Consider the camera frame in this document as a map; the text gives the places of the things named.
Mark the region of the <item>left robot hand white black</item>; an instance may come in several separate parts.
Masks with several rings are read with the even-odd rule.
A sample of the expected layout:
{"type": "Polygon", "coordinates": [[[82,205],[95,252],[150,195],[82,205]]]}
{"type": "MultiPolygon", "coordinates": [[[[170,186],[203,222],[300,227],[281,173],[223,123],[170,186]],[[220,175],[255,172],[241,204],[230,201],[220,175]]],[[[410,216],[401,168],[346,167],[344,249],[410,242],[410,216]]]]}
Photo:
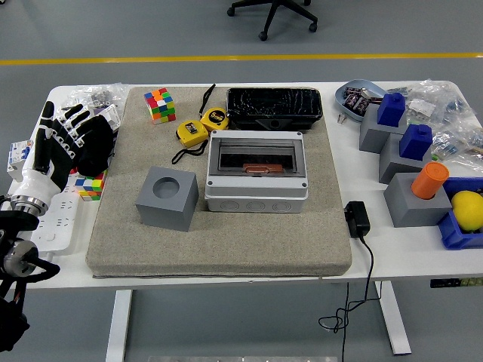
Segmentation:
{"type": "Polygon", "coordinates": [[[33,185],[24,192],[33,196],[34,188],[57,194],[64,190],[71,169],[77,167],[85,150],[85,133],[76,130],[88,122],[90,112],[81,104],[63,116],[54,117],[54,104],[47,101],[23,168],[23,179],[33,178],[33,185]]]}

